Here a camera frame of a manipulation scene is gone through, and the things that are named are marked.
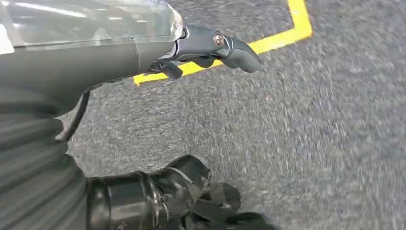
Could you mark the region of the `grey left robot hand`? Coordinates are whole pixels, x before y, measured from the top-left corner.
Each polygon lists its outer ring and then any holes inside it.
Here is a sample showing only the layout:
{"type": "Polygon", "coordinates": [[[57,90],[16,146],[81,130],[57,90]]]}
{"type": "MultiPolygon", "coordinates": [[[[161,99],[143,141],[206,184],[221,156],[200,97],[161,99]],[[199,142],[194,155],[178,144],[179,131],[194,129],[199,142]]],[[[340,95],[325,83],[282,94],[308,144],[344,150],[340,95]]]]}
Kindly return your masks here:
{"type": "Polygon", "coordinates": [[[3,0],[0,111],[60,115],[81,94],[140,73],[182,75],[177,61],[255,72],[258,55],[215,29],[185,25],[164,0],[3,0]]]}

